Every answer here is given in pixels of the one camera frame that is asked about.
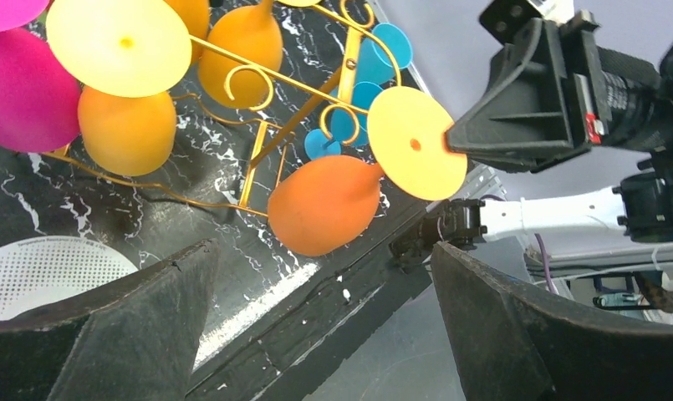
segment blue cup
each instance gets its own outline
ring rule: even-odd
[[[316,160],[324,156],[341,155],[341,144],[327,140],[321,129],[312,129],[304,138],[304,151],[310,160]]]
[[[385,43],[395,56],[398,69],[406,69],[412,63],[412,45],[400,28],[392,23],[379,23],[373,28],[373,34]],[[390,59],[380,46],[370,38],[360,45],[359,62],[356,68],[356,82],[368,81],[385,84],[395,77]]]
[[[370,109],[378,95],[383,92],[383,88],[372,82],[358,82],[354,86],[354,97],[351,104],[361,109]],[[364,114],[356,113],[359,121],[359,136],[351,146],[363,146],[368,144],[368,132],[366,131],[366,118]],[[343,142],[351,138],[354,134],[354,122],[343,110],[335,109],[331,113],[331,124],[329,125],[331,135],[338,142]]]

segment gray wall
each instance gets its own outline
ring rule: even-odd
[[[456,119],[481,96],[489,58],[498,43],[478,24],[488,0],[371,0],[387,18],[410,36],[414,64],[432,95]],[[603,25],[600,46],[613,48],[658,65],[673,41],[673,0],[577,0],[577,9],[593,12]],[[536,199],[595,190],[618,184],[636,172],[644,155],[621,150],[596,150],[538,175],[501,174],[510,200]],[[548,235],[549,253],[632,246],[617,236]]]

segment perforated hole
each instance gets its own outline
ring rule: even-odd
[[[20,241],[0,248],[0,315],[39,289],[80,293],[135,270],[119,252],[97,242],[60,236]]]

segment white perforated basket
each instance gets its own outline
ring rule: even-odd
[[[73,236],[44,236],[2,246],[0,320],[73,297],[136,270],[114,249]]]

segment black marble surface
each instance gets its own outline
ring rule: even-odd
[[[255,2],[226,1],[222,8],[213,10],[212,21],[251,3]],[[333,9],[338,0],[322,4]],[[274,15],[283,31],[285,57],[281,71],[318,87],[340,64],[345,28],[314,11],[280,4],[276,4]],[[354,16],[365,20],[362,8]],[[43,34],[43,27],[32,25],[31,29]],[[283,124],[308,95],[283,83],[275,86],[272,105],[258,114]],[[195,70],[171,91],[174,95],[187,92],[201,92]],[[247,111],[222,109],[207,96],[203,99],[225,118],[254,116]],[[225,127],[206,117],[192,99],[178,102],[176,108],[178,132],[171,158],[157,172],[135,180],[160,181],[202,201],[237,203],[257,126]],[[298,127],[299,142],[316,127],[317,114],[312,114]],[[80,141],[74,143],[71,155],[92,165]],[[351,151],[372,160],[367,147]],[[287,152],[284,176],[307,161],[300,143]],[[266,208],[279,157],[273,152],[256,174],[251,203],[256,209]],[[284,248],[261,217],[228,209],[197,209],[159,191],[113,185],[61,161],[39,155],[14,156],[0,149],[0,246],[34,236],[82,236],[117,249],[143,268],[203,238],[220,241],[222,263],[230,266],[233,274],[216,283],[196,368],[316,272],[337,272],[357,261],[424,204],[384,179],[377,216],[361,238],[333,254],[307,258]]]

